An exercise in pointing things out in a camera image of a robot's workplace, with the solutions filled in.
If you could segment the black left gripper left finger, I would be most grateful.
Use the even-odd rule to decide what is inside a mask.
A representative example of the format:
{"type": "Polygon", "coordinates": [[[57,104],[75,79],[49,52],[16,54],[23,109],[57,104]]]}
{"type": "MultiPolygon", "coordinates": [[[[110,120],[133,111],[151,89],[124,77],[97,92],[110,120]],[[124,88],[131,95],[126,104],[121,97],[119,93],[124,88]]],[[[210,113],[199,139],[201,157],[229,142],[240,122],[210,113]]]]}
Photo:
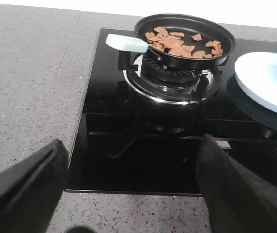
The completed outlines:
{"type": "Polygon", "coordinates": [[[0,233],[44,233],[62,195],[68,151],[56,139],[0,173],[0,233]]]}

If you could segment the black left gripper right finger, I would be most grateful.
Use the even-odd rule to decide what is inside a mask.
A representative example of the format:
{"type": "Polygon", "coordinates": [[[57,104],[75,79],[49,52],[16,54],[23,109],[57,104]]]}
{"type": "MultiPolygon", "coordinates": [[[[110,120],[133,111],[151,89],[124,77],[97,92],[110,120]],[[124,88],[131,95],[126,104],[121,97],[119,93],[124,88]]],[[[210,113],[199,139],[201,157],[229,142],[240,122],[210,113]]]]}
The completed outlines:
{"type": "Polygon", "coordinates": [[[213,233],[277,233],[277,187],[241,165],[204,135],[196,180],[213,233]]]}

